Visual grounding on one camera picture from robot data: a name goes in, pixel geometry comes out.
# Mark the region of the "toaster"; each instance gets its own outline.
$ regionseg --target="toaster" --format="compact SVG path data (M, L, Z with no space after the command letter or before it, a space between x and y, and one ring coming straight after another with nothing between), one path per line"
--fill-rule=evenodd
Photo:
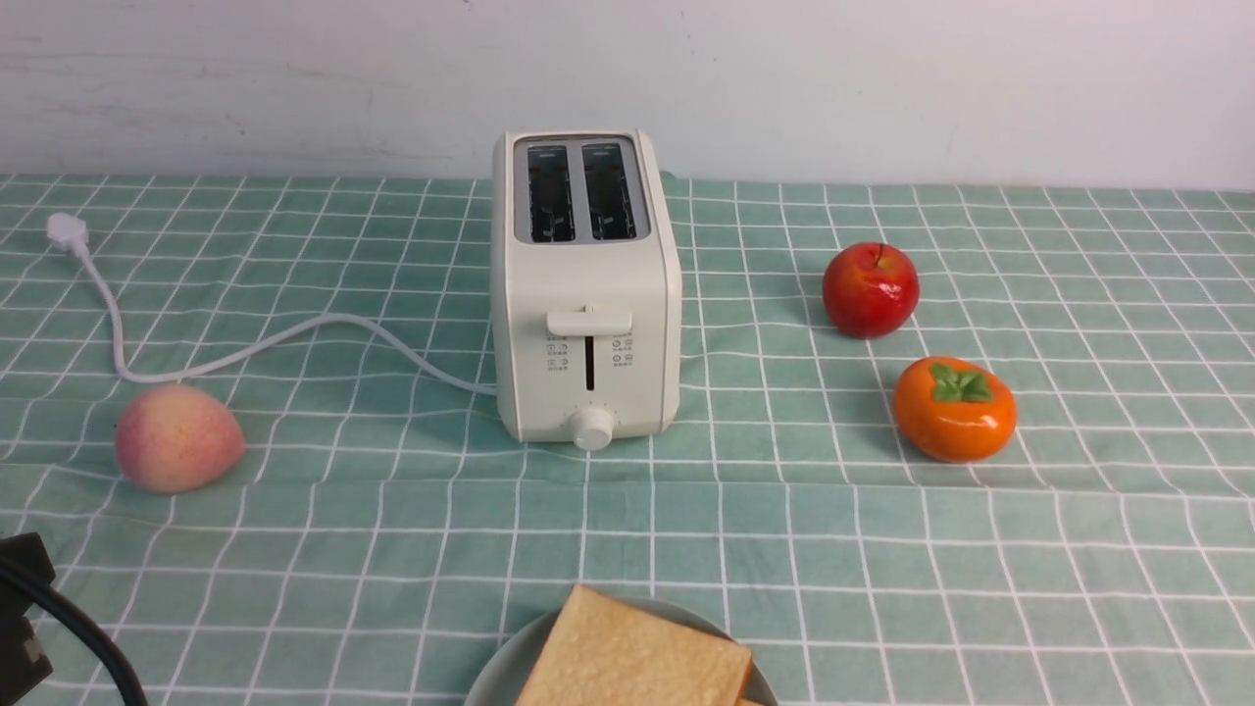
M502 424L521 443L660 434L679 408L683 276L639 129L506 133L489 296Z

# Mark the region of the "red apple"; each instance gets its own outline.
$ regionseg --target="red apple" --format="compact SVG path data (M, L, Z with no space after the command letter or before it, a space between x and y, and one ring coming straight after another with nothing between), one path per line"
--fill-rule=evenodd
M885 242L858 242L828 262L823 307L837 329L855 337L878 337L911 317L920 277L905 252Z

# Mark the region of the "toaster lever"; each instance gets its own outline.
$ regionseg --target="toaster lever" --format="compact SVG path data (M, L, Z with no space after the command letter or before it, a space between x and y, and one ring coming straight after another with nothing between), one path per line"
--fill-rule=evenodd
M631 311L592 306L582 311L550 311L545 324L552 335L624 335L631 332Z

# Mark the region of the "white bread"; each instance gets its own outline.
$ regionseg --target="white bread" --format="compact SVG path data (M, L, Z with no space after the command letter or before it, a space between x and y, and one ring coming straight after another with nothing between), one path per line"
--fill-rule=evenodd
M753 653L571 589L515 706L740 706Z

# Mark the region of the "toaster slot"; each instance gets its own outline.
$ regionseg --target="toaster slot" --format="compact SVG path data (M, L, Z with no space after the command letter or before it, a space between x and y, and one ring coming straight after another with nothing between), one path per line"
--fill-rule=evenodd
M633 240L636 222L624 169L622 148L616 142L585 144L584 181L589 194L589 221L597 240Z
M527 148L527 187L531 199L532 242L575 240L571 173L566 147L537 144Z

